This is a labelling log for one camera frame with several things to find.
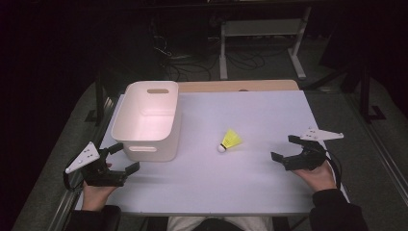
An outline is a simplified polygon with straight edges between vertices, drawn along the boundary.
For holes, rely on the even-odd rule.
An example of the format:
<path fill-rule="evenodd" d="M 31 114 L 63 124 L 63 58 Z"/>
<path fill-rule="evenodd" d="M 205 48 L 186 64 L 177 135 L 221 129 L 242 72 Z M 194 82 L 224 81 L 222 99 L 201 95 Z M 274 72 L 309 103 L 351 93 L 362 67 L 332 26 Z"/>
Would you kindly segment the person's left hand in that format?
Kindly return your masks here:
<path fill-rule="evenodd" d="M 83 184 L 83 211 L 100 212 L 116 187 L 95 187 Z"/>

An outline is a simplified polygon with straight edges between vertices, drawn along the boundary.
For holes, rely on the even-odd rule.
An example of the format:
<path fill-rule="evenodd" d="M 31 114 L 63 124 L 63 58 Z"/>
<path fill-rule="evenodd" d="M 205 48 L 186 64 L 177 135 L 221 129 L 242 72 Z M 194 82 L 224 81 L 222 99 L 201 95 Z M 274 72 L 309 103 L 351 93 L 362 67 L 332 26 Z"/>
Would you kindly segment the black metal stand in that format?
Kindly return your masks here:
<path fill-rule="evenodd" d="M 362 67 L 361 84 L 360 84 L 360 114 L 367 124 L 373 120 L 385 119 L 378 106 L 370 105 L 370 76 L 367 67 Z"/>
<path fill-rule="evenodd" d="M 90 110 L 87 114 L 85 122 L 94 122 L 98 126 L 104 117 L 104 87 L 102 85 L 101 75 L 97 74 L 94 82 L 95 86 L 95 109 Z"/>

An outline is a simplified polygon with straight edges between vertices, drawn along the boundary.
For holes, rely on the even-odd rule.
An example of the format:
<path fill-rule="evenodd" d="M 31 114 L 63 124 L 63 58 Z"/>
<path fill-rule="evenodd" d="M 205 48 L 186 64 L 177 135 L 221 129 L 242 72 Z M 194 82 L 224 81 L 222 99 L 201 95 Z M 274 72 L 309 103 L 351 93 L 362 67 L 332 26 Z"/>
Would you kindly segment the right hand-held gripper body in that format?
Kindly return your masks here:
<path fill-rule="evenodd" d="M 284 157 L 283 166 L 285 170 L 313 170 L 320 167 L 326 160 L 326 149 L 319 142 L 342 139 L 344 134 L 309 128 L 298 137 L 303 140 L 303 144 L 300 145 L 302 151 L 298 155 Z"/>

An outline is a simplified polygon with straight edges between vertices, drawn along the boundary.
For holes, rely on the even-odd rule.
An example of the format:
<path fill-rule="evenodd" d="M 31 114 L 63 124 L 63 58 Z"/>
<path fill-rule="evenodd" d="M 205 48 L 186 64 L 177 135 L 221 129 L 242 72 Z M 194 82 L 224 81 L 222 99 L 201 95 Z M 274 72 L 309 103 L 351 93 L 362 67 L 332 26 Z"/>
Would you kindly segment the person's legs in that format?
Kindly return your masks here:
<path fill-rule="evenodd" d="M 170 217 L 166 231 L 273 231 L 270 217 Z"/>

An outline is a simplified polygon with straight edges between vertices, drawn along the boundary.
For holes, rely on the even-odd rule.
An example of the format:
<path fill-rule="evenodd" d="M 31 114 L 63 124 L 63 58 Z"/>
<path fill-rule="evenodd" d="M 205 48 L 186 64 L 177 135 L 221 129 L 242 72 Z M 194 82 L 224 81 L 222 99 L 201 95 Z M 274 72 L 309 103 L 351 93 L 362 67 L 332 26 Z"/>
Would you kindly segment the metal frame rail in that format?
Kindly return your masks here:
<path fill-rule="evenodd" d="M 379 133 L 372 125 L 372 123 L 376 120 L 385 120 L 385 116 L 382 114 L 378 106 L 369 106 L 369 112 L 373 111 L 373 114 L 364 115 L 360 109 L 359 102 L 353 96 L 346 94 L 344 98 L 350 110 L 355 114 L 358 121 L 368 134 L 374 149 L 379 155 L 381 164 L 388 172 L 404 204 L 408 207 L 408 180 L 403 176 L 399 167 L 395 163 L 391 152 L 381 140 Z"/>
<path fill-rule="evenodd" d="M 60 165 L 58 171 L 64 170 L 71 159 L 74 159 L 84 147 L 92 141 L 99 147 L 115 110 L 116 98 L 83 97 L 73 110 L 62 136 L 52 152 L 49 162 L 53 167 Z M 57 208 L 46 231 L 62 231 L 71 210 L 76 206 L 79 191 L 69 191 L 62 184 L 63 192 L 58 200 Z"/>

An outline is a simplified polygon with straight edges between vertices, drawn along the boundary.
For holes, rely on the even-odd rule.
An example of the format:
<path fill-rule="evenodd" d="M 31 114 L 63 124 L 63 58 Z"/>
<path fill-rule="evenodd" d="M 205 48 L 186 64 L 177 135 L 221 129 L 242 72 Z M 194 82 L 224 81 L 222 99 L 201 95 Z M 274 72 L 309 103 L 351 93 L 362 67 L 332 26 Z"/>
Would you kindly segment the person's right hand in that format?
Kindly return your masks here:
<path fill-rule="evenodd" d="M 313 170 L 297 169 L 293 173 L 300 177 L 315 193 L 337 188 L 332 168 L 327 162 Z"/>

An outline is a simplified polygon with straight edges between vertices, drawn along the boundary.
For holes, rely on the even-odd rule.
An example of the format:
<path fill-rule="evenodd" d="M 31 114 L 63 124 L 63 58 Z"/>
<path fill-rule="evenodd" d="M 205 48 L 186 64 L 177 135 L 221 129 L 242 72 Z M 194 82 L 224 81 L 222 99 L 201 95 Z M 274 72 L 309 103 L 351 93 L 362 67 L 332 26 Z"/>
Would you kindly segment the white plastic storage bin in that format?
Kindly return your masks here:
<path fill-rule="evenodd" d="M 111 135 L 135 162 L 169 162 L 177 153 L 182 112 L 172 81 L 129 85 L 119 104 Z"/>

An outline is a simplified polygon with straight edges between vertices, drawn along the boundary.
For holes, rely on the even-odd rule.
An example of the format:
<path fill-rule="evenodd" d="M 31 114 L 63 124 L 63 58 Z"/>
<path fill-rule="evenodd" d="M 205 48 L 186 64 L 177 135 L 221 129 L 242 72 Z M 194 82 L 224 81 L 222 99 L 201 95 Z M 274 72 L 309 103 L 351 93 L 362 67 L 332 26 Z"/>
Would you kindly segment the white metal desk frame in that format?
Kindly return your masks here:
<path fill-rule="evenodd" d="M 228 79 L 225 54 L 226 38 L 245 36 L 295 36 L 293 46 L 289 47 L 287 51 L 298 79 L 305 80 L 306 73 L 297 57 L 297 53 L 308 24 L 311 10 L 311 7 L 307 7 L 300 18 L 227 21 L 222 23 L 220 27 L 219 54 L 220 79 Z"/>

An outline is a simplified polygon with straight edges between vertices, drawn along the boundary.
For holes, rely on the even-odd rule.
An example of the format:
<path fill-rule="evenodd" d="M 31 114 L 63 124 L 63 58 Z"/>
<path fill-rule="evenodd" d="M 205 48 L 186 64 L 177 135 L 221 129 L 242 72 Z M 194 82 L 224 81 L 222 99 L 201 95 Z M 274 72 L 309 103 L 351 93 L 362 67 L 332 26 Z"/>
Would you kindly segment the yellow shuttlecock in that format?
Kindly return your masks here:
<path fill-rule="evenodd" d="M 242 143 L 241 137 L 232 129 L 229 129 L 224 137 L 219 146 L 217 147 L 217 151 L 220 153 L 225 152 L 227 149 L 234 147 L 238 144 Z"/>

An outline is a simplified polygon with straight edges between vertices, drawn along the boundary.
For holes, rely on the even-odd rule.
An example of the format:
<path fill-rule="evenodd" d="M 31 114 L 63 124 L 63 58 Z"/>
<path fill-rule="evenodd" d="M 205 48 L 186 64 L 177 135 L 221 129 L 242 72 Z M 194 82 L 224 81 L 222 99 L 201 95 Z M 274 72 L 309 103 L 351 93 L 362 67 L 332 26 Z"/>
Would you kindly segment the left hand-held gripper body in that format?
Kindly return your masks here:
<path fill-rule="evenodd" d="M 126 180 L 126 172 L 109 169 L 106 163 L 110 154 L 108 148 L 98 149 L 90 141 L 65 167 L 64 185 L 70 187 L 69 174 L 80 170 L 84 181 L 89 186 L 122 187 Z"/>

